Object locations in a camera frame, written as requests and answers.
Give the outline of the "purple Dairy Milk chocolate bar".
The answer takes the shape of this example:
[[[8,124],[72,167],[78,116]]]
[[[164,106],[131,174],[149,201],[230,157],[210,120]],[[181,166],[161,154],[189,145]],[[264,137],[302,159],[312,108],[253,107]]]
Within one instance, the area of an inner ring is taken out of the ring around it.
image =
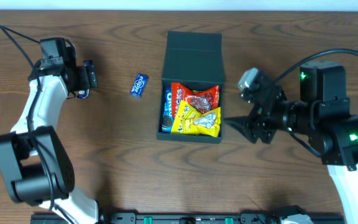
[[[79,99],[86,99],[90,95],[89,80],[87,77],[85,64],[93,64],[93,61],[92,60],[84,60],[83,62],[84,62],[84,65],[77,67],[79,81],[76,86],[76,91],[78,92],[76,97]]]

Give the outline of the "red Hacks candy bag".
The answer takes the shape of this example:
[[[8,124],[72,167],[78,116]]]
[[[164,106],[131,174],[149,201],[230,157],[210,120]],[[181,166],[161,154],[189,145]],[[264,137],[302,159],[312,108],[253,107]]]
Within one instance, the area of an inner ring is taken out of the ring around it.
[[[189,103],[198,112],[204,114],[218,107],[219,85],[205,91],[190,90],[180,83],[171,84],[172,116],[175,117],[181,101]]]

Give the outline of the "yellow Hacks candy bag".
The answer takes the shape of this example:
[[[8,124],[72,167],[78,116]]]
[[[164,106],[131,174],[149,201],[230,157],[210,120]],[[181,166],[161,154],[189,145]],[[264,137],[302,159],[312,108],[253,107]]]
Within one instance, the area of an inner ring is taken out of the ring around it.
[[[188,102],[181,101],[171,128],[172,134],[218,137],[221,130],[221,108],[201,114]]]

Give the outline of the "blue Oreo cookie pack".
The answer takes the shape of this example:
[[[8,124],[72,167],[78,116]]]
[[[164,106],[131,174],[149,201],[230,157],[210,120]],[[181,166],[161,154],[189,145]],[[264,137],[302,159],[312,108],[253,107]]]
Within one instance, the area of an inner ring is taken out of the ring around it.
[[[162,131],[164,133],[170,133],[173,126],[173,115],[172,115],[172,89],[165,89],[165,104],[163,107],[162,116]]]

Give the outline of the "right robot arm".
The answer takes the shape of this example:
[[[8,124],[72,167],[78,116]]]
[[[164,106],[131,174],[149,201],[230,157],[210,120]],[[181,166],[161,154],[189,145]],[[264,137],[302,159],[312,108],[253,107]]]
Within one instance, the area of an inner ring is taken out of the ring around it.
[[[287,132],[328,168],[347,223],[358,223],[358,115],[350,113],[345,68],[335,61],[303,62],[300,100],[287,100],[281,86],[252,68],[239,82],[241,98],[253,104],[247,116],[226,118],[251,143],[272,142]]]

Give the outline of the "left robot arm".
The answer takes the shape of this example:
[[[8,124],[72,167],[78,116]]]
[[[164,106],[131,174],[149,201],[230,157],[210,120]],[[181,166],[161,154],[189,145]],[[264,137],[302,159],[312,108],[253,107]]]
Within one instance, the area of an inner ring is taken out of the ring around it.
[[[75,173],[56,128],[63,103],[98,87],[92,61],[76,63],[68,40],[40,40],[42,58],[28,77],[30,93],[11,131],[0,135],[0,171],[11,200],[39,206],[68,223],[99,222],[98,203],[75,185]]]

